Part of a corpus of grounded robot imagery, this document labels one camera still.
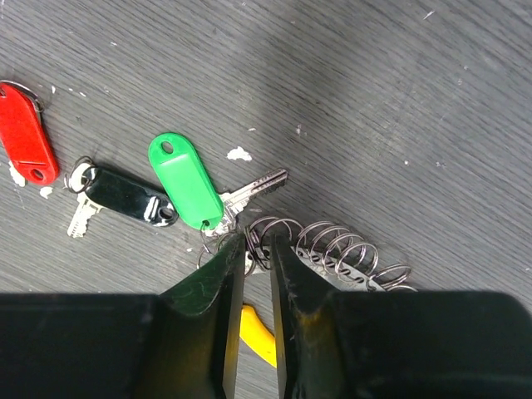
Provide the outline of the keyring with yellow tag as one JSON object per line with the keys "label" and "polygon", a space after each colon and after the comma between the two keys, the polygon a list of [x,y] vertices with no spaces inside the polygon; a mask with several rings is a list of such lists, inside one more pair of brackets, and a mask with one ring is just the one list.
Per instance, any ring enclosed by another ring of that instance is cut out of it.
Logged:
{"label": "keyring with yellow tag", "polygon": [[415,288],[408,283],[406,260],[387,264],[375,244],[345,226],[318,221],[306,226],[295,219],[263,217],[246,229],[245,275],[270,270],[268,235],[286,232],[291,250],[318,276],[341,290],[384,292]]}

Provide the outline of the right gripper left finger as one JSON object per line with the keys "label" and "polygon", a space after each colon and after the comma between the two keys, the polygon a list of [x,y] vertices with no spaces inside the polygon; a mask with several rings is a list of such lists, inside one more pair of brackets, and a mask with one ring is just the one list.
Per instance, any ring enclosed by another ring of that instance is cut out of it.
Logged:
{"label": "right gripper left finger", "polygon": [[134,398],[234,397],[244,266],[236,234],[158,297]]}

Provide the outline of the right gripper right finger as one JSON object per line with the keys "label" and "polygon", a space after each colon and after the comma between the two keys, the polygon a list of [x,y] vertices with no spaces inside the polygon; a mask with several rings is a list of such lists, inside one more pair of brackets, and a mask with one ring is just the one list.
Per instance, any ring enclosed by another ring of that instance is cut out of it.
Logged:
{"label": "right gripper right finger", "polygon": [[334,287],[282,234],[271,236],[270,263],[280,397],[372,398],[348,334],[372,294]]}

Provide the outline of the green tagged key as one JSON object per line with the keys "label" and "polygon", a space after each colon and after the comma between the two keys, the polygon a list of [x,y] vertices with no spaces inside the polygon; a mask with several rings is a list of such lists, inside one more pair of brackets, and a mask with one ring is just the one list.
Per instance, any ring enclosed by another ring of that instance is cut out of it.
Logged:
{"label": "green tagged key", "polygon": [[279,168],[234,190],[218,193],[195,147],[186,137],[165,132],[149,145],[153,171],[182,221],[199,231],[201,254],[215,254],[237,231],[238,217],[255,198],[284,186],[288,171]]}

